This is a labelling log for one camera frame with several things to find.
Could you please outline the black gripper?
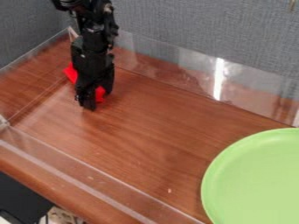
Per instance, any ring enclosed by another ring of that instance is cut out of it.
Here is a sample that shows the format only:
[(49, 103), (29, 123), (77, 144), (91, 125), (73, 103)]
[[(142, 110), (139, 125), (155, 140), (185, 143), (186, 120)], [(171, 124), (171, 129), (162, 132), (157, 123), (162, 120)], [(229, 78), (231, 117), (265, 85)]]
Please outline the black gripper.
[(97, 88), (103, 87), (110, 95), (115, 83), (114, 40), (102, 32), (85, 31), (71, 43), (71, 63), (79, 73), (75, 84), (79, 105), (97, 109)]

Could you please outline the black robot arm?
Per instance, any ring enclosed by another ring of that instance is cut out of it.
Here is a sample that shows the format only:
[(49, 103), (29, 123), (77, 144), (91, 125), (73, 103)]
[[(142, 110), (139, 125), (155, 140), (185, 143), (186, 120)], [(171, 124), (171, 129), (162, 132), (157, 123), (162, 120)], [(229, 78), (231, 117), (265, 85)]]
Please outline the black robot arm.
[(71, 41), (71, 63), (63, 72), (75, 85), (75, 100), (91, 111), (110, 95), (115, 82), (114, 49), (118, 36), (111, 0), (51, 0), (75, 18), (79, 36)]

